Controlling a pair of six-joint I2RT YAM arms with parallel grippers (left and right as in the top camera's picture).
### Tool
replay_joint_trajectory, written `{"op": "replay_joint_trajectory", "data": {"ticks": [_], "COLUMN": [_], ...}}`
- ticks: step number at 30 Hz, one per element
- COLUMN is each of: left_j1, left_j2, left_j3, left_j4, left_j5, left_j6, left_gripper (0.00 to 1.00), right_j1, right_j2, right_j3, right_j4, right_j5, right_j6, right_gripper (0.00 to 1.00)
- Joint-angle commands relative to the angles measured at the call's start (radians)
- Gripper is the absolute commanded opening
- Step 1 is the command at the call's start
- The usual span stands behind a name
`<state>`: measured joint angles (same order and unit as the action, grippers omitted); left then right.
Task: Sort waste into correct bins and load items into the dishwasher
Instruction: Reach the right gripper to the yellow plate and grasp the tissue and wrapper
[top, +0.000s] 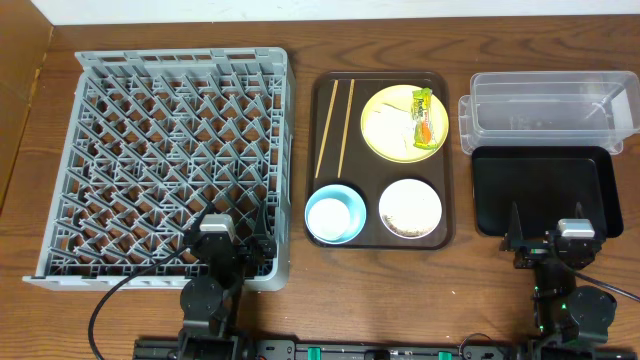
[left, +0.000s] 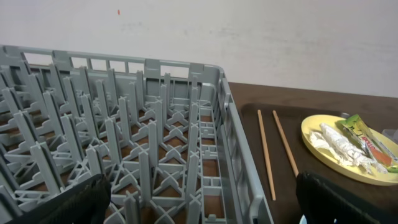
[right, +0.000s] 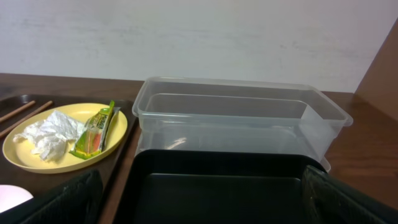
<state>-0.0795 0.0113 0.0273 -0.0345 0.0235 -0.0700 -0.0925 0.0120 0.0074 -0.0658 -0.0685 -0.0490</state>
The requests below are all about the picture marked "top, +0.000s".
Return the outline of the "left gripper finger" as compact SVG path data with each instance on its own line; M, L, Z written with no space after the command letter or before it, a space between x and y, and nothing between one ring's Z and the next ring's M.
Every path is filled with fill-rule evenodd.
M196 217L194 222L192 223L191 231L192 232L199 232L200 231L200 225L203 222L205 216L210 214L210 213L212 213L214 210L215 210L215 206L213 205L212 202L209 202L205 206L205 208L199 213L199 215Z
M268 219L268 204L263 200L257 210L255 226L253 230L255 238L271 238L271 227Z

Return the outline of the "small white cup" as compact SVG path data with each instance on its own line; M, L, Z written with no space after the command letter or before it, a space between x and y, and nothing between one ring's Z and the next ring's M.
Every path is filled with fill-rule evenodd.
M316 202L309 211L308 225L318 238L334 241L340 238L350 224L348 207L340 200L326 198Z

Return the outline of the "white round bowl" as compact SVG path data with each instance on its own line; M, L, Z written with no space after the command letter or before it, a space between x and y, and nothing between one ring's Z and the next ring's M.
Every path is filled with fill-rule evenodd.
M417 213L429 217L436 224L430 233L443 217L443 205L437 192L431 185L417 179L402 179L390 184L380 196L378 210L385 227L383 214Z

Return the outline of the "wooden chopstick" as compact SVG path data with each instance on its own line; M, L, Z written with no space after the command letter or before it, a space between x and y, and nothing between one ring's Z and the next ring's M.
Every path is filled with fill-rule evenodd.
M318 178L319 177L319 173L320 173L320 169L321 169L321 165L322 165L322 161L323 161L323 157L324 157L325 147L326 147L326 141L327 141L327 138L328 138L329 128L330 128L330 124L331 124L331 118L332 118L332 115L333 115L333 109L334 109L334 104L335 104L335 99L336 99L338 87L339 87L339 80L334 80L333 88L332 88L332 92L331 92L331 98L330 98L328 109L327 109L327 116L326 116L326 119L325 119L325 126L324 126L323 136L322 136L322 139L321 139L321 145L320 145L320 150L319 150L318 161L317 161L317 165L316 165L316 171L315 171L314 178Z
M346 151L346 143L348 138L349 126L350 126L354 88L355 88L355 79L351 79L349 83L349 94L347 99L347 107L345 112L343 133L342 133L342 139L341 139L341 147L340 147L340 155L339 155L339 163L338 163L338 171L337 171L338 178L341 178L341 175L342 175L344 156Z

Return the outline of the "green snack wrapper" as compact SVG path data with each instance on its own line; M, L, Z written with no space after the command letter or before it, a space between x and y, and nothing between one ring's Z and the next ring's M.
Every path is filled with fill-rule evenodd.
M430 121L432 90L422 88L412 92L411 118L414 122L414 146L419 149L432 149L433 134Z

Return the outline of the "rice and food scraps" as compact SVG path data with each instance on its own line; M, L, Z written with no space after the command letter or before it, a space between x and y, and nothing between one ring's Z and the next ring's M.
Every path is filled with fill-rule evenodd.
M382 220L392 233L407 239L423 237L436 226L429 217L417 213L383 214Z

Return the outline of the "white paper napkin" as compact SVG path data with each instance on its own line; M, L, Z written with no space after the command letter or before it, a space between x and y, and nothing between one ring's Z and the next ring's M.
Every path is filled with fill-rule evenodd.
M388 157L409 155L411 117L407 111L382 104L370 113L369 138L375 148Z

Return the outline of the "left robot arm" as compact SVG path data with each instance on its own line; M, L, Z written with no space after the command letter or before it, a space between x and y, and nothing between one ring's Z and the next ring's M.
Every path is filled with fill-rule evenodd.
M247 274L276 253L267 204L257 210L252 234L234 243L235 225L228 214L208 204L184 233L190 253L208 272L190 280L180 294L184 313L176 357L182 360L249 360L257 357L254 340L235 328Z

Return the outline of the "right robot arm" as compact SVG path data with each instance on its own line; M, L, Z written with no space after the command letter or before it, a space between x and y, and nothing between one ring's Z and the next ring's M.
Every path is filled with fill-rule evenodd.
M513 359L595 359L595 347L608 341L617 309L614 296L600 288L578 286L579 271L595 260L604 239L582 217L561 219L542 239L524 237L513 204L503 251L514 254L516 269L534 271L534 321L540 335L514 347Z

